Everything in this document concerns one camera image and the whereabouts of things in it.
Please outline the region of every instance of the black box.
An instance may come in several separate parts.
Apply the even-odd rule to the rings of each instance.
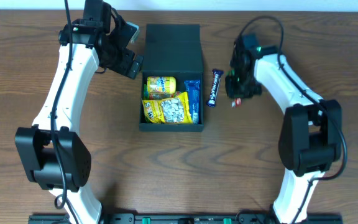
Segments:
[[[185,80],[200,80],[198,124],[147,123],[140,105],[141,131],[197,131],[204,128],[203,53],[200,25],[147,24],[146,50],[142,67],[142,99],[147,77],[175,77],[177,91],[186,91]]]

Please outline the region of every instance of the yellow candy bag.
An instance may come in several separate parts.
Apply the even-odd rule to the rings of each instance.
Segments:
[[[192,124],[187,92],[163,100],[142,100],[144,114],[152,123]]]

